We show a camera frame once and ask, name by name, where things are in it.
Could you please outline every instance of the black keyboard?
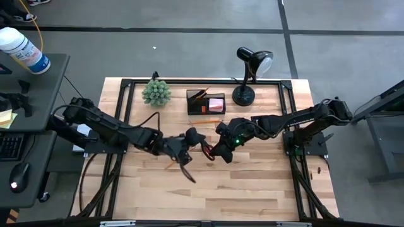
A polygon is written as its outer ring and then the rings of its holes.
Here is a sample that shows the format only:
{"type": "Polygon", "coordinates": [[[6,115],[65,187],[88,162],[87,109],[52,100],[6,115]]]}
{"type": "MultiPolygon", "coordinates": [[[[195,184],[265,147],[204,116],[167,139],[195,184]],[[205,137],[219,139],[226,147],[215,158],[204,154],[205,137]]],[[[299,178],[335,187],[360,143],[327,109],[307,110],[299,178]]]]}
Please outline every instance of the black keyboard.
{"type": "Polygon", "coordinates": [[[0,161],[20,161],[27,136],[22,133],[7,133],[0,136],[0,161]]]}

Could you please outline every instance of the pen holder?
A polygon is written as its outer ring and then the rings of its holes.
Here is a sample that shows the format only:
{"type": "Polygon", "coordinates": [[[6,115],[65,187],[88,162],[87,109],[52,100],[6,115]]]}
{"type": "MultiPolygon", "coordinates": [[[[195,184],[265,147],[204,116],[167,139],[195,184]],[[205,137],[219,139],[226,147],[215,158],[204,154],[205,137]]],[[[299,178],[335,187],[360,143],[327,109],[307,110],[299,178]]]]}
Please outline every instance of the pen holder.
{"type": "Polygon", "coordinates": [[[225,94],[205,94],[201,98],[195,98],[198,93],[203,93],[204,90],[187,90],[187,111],[188,115],[216,115],[225,114],[226,101],[225,94]],[[211,111],[209,110],[209,102],[211,98],[223,100],[223,110],[211,111]]]}

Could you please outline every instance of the succulent plant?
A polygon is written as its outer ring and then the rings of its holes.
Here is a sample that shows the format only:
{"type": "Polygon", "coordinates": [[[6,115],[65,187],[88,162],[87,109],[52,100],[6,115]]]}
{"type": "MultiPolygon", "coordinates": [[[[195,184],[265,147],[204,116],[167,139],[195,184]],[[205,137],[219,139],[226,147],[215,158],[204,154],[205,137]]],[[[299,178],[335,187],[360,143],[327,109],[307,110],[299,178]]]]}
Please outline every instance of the succulent plant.
{"type": "Polygon", "coordinates": [[[165,105],[170,100],[171,91],[169,89],[170,87],[165,81],[150,80],[142,92],[145,104],[152,106],[165,105]]]}

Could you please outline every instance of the concrete floor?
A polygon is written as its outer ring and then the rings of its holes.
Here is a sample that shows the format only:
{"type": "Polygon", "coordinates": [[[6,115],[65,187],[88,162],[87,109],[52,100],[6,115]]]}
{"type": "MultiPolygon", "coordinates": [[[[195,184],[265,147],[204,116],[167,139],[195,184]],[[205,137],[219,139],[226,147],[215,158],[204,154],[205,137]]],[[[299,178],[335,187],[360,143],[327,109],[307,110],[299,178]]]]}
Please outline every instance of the concrete floor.
{"type": "MultiPolygon", "coordinates": [[[[288,27],[293,30],[404,30],[404,2],[400,0],[283,2],[288,27]]],[[[282,29],[277,0],[53,0],[32,11],[39,16],[40,26],[282,29]]],[[[39,43],[36,32],[24,34],[39,43]]],[[[158,71],[162,76],[242,77],[243,65],[235,56],[240,46],[273,51],[268,77],[291,78],[282,34],[42,34],[44,52],[71,56],[66,76],[95,103],[108,76],[151,76],[158,71]]],[[[339,96],[354,111],[404,79],[403,36],[291,35],[291,43],[299,78],[309,80],[314,102],[339,96]]],[[[76,96],[65,81],[61,93],[65,100],[76,96]]],[[[367,183],[367,178],[385,172],[367,124],[326,130],[331,132],[335,136],[328,141],[330,172],[340,216],[402,226],[404,181],[367,183]]],[[[51,200],[22,210],[19,220],[66,217],[77,180],[77,175],[51,177],[51,200]]]]}

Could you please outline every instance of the wood grain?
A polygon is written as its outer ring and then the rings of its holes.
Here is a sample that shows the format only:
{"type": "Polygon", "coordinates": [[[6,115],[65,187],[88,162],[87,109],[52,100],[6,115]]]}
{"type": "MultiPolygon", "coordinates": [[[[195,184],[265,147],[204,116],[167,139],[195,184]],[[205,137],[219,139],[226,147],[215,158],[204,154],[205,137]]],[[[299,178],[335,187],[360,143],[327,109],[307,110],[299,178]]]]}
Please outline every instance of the wood grain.
{"type": "MultiPolygon", "coordinates": [[[[105,79],[99,108],[110,115],[115,112],[121,79],[105,79]]],[[[307,80],[292,80],[292,84],[297,109],[312,106],[307,80]]],[[[281,114],[276,86],[251,85],[256,92],[255,102],[249,107],[240,107],[231,98],[235,85],[212,85],[209,93],[225,93],[226,114],[187,116],[186,90],[205,89],[207,86],[170,84],[171,101],[162,108],[155,108],[143,103],[141,92],[144,85],[137,84],[130,124],[139,124],[159,111],[164,136],[177,136],[190,127],[188,119],[224,120],[228,123],[234,117],[249,119],[253,115],[281,114]]],[[[123,110],[127,97],[126,92],[123,110]]],[[[157,120],[151,119],[145,126],[156,128],[157,120]]],[[[197,125],[196,128],[198,132],[207,135],[207,141],[214,145],[219,138],[215,133],[216,126],[217,123],[210,123],[197,125]]],[[[190,155],[193,161],[186,168],[196,183],[187,180],[177,165],[164,170],[170,163],[167,156],[152,156],[130,146],[122,164],[114,219],[298,220],[290,163],[284,155],[280,136],[268,141],[249,141],[234,151],[234,161],[231,164],[226,164],[221,158],[214,162],[209,161],[198,146],[190,151],[190,155]]],[[[99,188],[104,161],[105,156],[97,156],[86,173],[83,184],[84,204],[91,200],[99,188]]],[[[307,164],[312,173],[314,191],[330,212],[337,216],[338,210],[326,164],[317,157],[307,157],[307,164]],[[320,174],[317,174],[318,167],[321,167],[320,174]]],[[[309,213],[307,196],[305,193],[302,195],[306,213],[309,213]]],[[[78,212],[76,194],[72,215],[78,212]]]]}

